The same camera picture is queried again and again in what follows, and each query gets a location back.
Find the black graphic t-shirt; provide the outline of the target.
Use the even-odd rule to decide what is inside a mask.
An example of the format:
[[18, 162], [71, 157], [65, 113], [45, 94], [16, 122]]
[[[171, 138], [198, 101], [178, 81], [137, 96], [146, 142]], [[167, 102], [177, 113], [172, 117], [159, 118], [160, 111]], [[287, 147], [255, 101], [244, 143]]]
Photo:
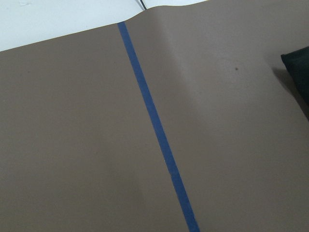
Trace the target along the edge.
[[309, 47], [282, 54], [281, 60], [302, 99], [301, 108], [309, 119]]

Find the brown paper table cover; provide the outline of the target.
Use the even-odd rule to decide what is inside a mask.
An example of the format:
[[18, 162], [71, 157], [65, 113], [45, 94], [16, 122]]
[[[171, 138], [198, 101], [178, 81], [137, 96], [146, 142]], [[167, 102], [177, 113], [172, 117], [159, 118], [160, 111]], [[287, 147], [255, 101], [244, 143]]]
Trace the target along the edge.
[[[309, 229], [309, 120], [281, 60], [306, 0], [125, 22], [200, 232]], [[189, 232], [117, 24], [0, 54], [3, 232]]]

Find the long blue tape strip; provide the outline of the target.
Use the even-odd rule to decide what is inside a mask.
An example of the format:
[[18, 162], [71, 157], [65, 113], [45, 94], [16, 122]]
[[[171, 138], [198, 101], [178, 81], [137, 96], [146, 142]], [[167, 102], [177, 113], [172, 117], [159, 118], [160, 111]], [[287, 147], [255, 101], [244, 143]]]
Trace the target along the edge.
[[186, 225], [190, 232], [199, 232], [199, 225], [197, 223], [194, 211], [191, 207], [191, 203], [187, 195], [185, 186], [183, 184], [181, 174], [171, 151], [168, 139], [166, 137], [157, 109], [155, 107], [128, 29], [125, 22], [120, 22], [117, 24], [117, 26], [121, 34], [128, 58], [130, 60], [131, 67], [136, 77], [144, 104], [150, 117], [152, 127], [157, 137], [158, 144], [164, 157], [164, 161], [168, 169], [174, 190], [181, 206]]

